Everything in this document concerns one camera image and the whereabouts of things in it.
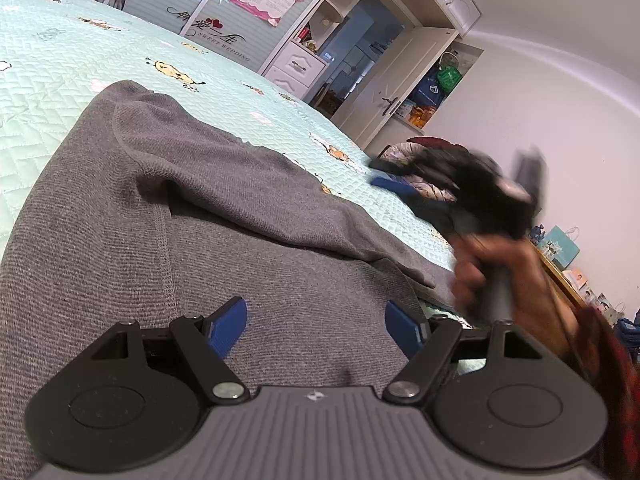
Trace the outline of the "person's right hand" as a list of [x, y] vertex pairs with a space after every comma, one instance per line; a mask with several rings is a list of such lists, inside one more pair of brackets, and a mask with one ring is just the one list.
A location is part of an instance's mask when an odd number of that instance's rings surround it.
[[578, 323], [572, 308], [556, 298], [535, 247], [528, 240], [499, 235], [456, 236], [454, 278], [451, 292], [454, 307], [467, 314], [485, 288], [484, 270], [491, 264], [509, 272], [513, 321], [563, 359], [572, 350]]

